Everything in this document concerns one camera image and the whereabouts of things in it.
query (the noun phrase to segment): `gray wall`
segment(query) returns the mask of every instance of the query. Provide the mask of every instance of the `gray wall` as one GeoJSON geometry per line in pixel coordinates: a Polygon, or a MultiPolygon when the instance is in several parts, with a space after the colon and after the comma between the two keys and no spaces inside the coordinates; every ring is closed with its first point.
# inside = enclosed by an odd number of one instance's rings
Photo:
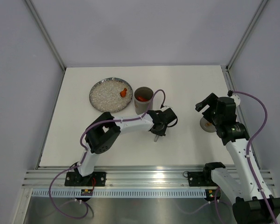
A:
{"type": "MultiPolygon", "coordinates": [[[[269,2],[231,75],[237,90],[259,97],[267,107],[267,125],[253,145],[280,194],[280,0],[269,2]]],[[[262,108],[245,97],[241,105],[249,131],[255,133],[263,122],[262,108]]]]}
{"type": "Polygon", "coordinates": [[[0,0],[0,224],[35,168],[62,72],[21,0],[0,0]]]}
{"type": "Polygon", "coordinates": [[[260,0],[33,0],[67,67],[224,64],[260,0]]]}

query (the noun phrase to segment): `plate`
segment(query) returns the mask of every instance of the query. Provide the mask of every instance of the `plate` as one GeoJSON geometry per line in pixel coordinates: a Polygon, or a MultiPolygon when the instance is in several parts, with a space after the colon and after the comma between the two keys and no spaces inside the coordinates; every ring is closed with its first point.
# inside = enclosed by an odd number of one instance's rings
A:
{"type": "Polygon", "coordinates": [[[91,105],[101,112],[118,112],[125,109],[133,99],[133,90],[128,82],[121,78],[105,78],[96,83],[89,93],[91,105]],[[120,92],[127,89],[126,96],[120,92]]]}

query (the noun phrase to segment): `white table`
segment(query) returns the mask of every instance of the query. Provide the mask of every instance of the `white table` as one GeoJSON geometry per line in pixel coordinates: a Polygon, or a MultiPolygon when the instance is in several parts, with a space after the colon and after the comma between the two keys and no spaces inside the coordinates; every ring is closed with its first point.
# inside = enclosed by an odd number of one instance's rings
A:
{"type": "MultiPolygon", "coordinates": [[[[148,86],[166,92],[165,105],[173,107],[178,124],[167,129],[166,136],[154,143],[150,132],[119,136],[110,150],[101,154],[97,166],[204,165],[221,161],[233,164],[226,148],[215,133],[199,125],[201,113],[195,104],[211,92],[226,96],[227,87],[220,66],[147,66],[67,68],[55,112],[49,128],[41,167],[70,166],[80,160],[83,148],[79,139],[85,128],[101,112],[89,102],[92,86],[108,77],[126,80],[133,90],[148,86]]],[[[160,108],[163,95],[158,93],[154,110],[160,108]]],[[[114,116],[134,115],[134,105],[114,116]]]]}

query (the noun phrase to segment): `silver canister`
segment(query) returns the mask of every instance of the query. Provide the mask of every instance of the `silver canister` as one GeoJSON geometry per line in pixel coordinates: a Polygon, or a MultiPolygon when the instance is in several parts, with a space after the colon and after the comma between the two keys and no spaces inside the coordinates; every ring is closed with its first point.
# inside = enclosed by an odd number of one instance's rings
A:
{"type": "MultiPolygon", "coordinates": [[[[154,92],[152,91],[152,89],[148,87],[140,87],[136,89],[134,93],[134,97],[135,97],[134,104],[135,104],[136,114],[142,114],[147,110],[149,103],[152,100],[153,94],[154,92]],[[139,101],[137,97],[142,97],[148,101],[146,102],[139,101]]],[[[153,108],[153,102],[151,102],[149,110],[152,110],[152,108],[153,108]]]]}

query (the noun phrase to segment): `orange object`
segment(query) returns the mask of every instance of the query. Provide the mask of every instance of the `orange object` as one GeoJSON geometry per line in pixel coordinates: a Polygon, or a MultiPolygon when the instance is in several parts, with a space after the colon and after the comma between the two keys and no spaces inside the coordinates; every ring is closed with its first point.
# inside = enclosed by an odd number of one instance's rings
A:
{"type": "Polygon", "coordinates": [[[123,91],[120,92],[120,96],[121,97],[125,97],[126,96],[126,91],[127,89],[125,88],[123,91]]]}
{"type": "Polygon", "coordinates": [[[141,102],[147,102],[148,99],[145,99],[143,97],[136,97],[137,100],[141,101],[141,102]]]}

